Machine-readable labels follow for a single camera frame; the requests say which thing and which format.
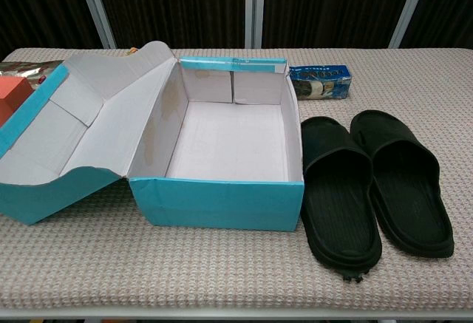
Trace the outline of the grey aluminium frame post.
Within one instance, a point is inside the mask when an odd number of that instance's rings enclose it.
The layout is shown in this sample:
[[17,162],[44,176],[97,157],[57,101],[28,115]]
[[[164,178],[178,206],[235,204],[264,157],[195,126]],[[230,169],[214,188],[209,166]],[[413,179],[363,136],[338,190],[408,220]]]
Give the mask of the grey aluminium frame post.
[[245,0],[245,49],[262,48],[265,0]]
[[406,30],[411,22],[412,16],[418,5],[419,0],[406,0],[399,16],[398,22],[389,41],[389,49],[397,49],[403,41]]
[[86,0],[104,49],[116,49],[115,37],[102,0]]

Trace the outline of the black slipper with side holes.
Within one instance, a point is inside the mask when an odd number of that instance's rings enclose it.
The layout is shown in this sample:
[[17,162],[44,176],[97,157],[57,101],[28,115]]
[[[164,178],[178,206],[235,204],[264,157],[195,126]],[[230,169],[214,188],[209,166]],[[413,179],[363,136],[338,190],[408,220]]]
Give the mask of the black slipper with side holes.
[[382,253],[369,195],[372,161],[332,118],[308,118],[301,129],[308,245],[321,264],[359,283]]

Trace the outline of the dark brown curtain panel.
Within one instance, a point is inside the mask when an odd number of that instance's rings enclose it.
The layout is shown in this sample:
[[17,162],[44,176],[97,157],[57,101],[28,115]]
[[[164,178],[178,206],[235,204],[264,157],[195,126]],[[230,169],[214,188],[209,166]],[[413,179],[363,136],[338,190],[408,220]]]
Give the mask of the dark brown curtain panel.
[[406,0],[264,0],[264,48],[386,48]]
[[400,47],[473,50],[473,0],[419,0]]
[[245,0],[102,0],[116,46],[242,48]]
[[0,60],[25,47],[103,45],[86,0],[0,0]]

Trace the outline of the light blue shoe box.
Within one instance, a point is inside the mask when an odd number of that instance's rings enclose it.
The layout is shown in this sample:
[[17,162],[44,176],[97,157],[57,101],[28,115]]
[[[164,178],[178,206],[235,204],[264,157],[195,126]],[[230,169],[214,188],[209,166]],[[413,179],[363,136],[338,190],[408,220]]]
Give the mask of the light blue shoe box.
[[77,54],[0,126],[0,214],[33,224],[127,180],[153,225],[293,231],[304,192],[284,59]]

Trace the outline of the beige cloth-covered table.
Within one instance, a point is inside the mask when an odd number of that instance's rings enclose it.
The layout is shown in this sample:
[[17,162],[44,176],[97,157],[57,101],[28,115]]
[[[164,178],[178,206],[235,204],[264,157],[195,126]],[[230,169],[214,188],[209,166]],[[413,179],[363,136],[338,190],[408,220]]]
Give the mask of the beige cloth-covered table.
[[452,222],[450,259],[419,259],[382,242],[359,282],[316,261],[305,231],[158,227],[116,182],[35,225],[0,215],[0,308],[337,307],[473,309],[473,50],[216,50],[206,55],[286,58],[292,65],[345,64],[341,101],[302,101],[302,118],[348,126],[379,109],[402,120],[440,163]]

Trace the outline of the blue printed carton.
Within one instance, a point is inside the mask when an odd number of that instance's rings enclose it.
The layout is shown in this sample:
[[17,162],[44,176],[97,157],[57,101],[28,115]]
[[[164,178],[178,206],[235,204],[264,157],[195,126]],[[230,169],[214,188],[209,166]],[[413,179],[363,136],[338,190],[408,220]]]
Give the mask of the blue printed carton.
[[346,65],[290,67],[290,79],[299,100],[345,99],[352,75]]

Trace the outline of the orange cube block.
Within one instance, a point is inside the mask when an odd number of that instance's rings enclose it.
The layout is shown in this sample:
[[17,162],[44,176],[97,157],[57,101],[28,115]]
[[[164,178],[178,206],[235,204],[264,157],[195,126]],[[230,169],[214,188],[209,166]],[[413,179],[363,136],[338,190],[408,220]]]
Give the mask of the orange cube block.
[[0,127],[33,93],[29,81],[18,76],[0,76]]

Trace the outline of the gold foil snack bag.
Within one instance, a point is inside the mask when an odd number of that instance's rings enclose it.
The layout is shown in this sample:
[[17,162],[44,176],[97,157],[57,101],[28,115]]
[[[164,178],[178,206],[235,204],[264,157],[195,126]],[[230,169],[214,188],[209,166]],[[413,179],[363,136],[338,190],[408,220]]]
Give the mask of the gold foil snack bag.
[[37,89],[62,61],[46,62],[0,62],[0,76],[26,78],[33,89]]

